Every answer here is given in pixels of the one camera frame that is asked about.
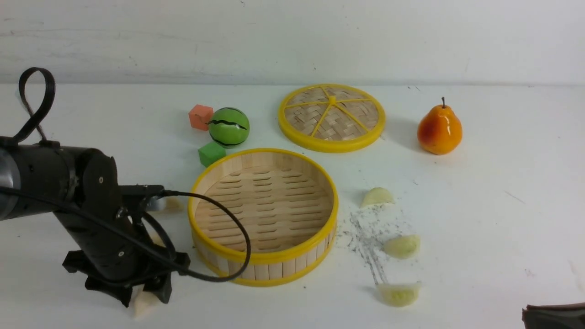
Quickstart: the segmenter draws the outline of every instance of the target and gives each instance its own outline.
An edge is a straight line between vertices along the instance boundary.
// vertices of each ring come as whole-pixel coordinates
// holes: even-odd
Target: bamboo steamer basket
[[[238,152],[207,168],[192,192],[225,205],[250,235],[250,263],[236,283],[291,282],[317,267],[333,245],[337,191],[327,172],[306,156],[281,149]],[[188,214],[202,261],[220,276],[235,273],[246,247],[236,224],[197,198],[189,201]]]
[[[306,149],[351,152],[375,142],[384,131],[382,105],[363,90],[317,84],[288,94],[278,109],[284,135]]]

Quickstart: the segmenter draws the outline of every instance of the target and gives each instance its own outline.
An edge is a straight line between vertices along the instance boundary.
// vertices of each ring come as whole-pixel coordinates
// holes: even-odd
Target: green ball
[[[211,138],[225,148],[234,148],[240,145],[250,134],[248,117],[233,107],[217,110],[211,117],[208,126]]]

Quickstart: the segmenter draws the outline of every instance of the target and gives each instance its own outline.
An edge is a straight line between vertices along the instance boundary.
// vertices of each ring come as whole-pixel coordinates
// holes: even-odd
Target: white table
[[[197,148],[210,141],[190,128],[197,103],[234,106],[252,130],[239,149],[302,152],[321,164],[340,195],[339,236],[324,262],[302,279],[251,288],[173,275],[174,292],[146,319],[117,300],[84,289],[85,276],[61,263],[76,244],[50,214],[0,223],[2,328],[522,328],[528,303],[585,298],[585,88],[363,87],[385,107],[386,131],[352,153],[305,150],[280,132],[276,113],[296,87],[211,85],[58,85],[47,134],[63,145],[115,157],[121,184],[160,183],[188,191],[202,172]],[[43,86],[31,85],[36,108]],[[13,85],[0,85],[0,133],[27,119]],[[423,153],[417,122],[445,96],[463,122],[451,154]],[[34,133],[29,141],[39,139]],[[365,190],[397,199],[379,213],[358,211]],[[397,261],[376,249],[391,283],[420,280],[415,305],[378,300],[374,279],[354,249],[357,218],[370,239],[417,233],[422,249]],[[186,214],[161,218],[192,269],[198,261]]]

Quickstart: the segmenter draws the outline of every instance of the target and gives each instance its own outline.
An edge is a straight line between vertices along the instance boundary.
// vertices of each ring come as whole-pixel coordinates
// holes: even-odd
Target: orange pear
[[[463,128],[451,107],[443,104],[433,107],[418,124],[418,142],[421,147],[436,155],[454,150],[463,139]]]

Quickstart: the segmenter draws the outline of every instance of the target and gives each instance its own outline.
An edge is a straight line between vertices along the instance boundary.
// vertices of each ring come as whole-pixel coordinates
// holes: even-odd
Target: foam block
[[[214,109],[209,106],[195,105],[195,107],[189,111],[189,121],[191,127],[203,131],[208,131],[207,122],[211,120],[214,114]]]
[[[225,156],[225,149],[216,142],[211,142],[199,149],[199,161],[205,167]]]

